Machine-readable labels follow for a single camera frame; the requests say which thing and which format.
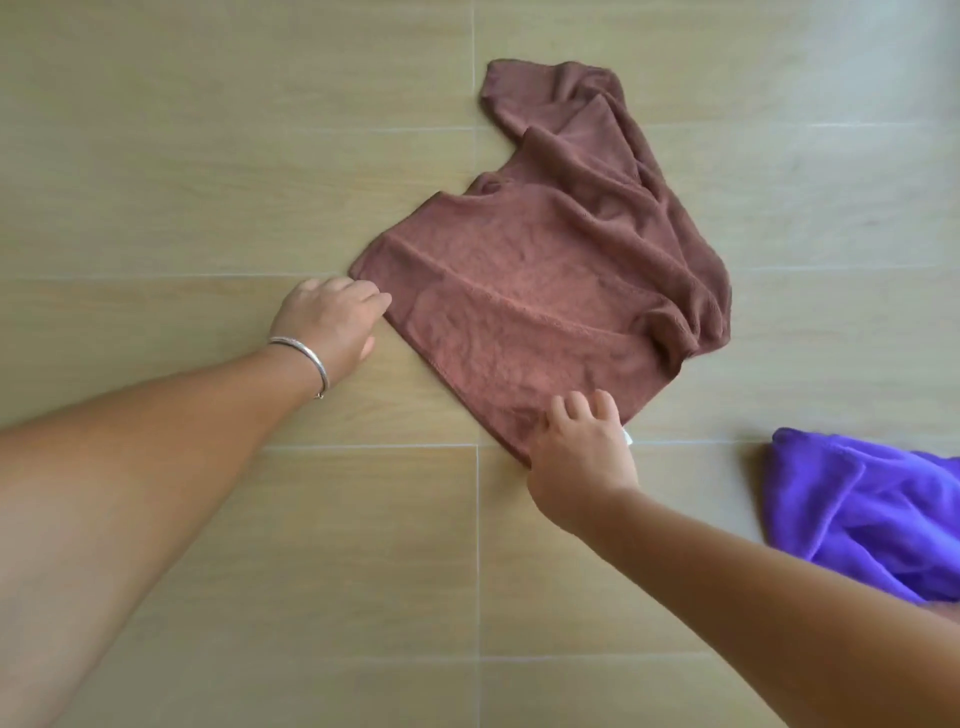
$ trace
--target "bracelet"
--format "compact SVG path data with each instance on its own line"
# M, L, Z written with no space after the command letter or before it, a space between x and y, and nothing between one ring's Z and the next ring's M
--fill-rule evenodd
M320 372L320 379L324 381L324 388L317 393L317 396L313 398L314 400L322 400L326 390L330 388L330 380L326 376L326 369L324 369L324 363L320 358L313 353L313 351L306 344L303 344L297 339L291 339L289 336L271 336L268 344L282 344L285 347L292 347L298 352L306 356L310 361L313 362L313 365L317 367L317 371Z

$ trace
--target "hand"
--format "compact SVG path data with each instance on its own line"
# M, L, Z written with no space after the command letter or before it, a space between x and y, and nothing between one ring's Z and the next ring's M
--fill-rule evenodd
M305 280L283 300L270 335L297 339L313 350L332 387L370 356L370 332L391 300L368 280Z
M607 392L598 390L592 402L580 392L554 397L530 459L527 487L537 507L580 538L602 527L616 496L639 487L616 403Z

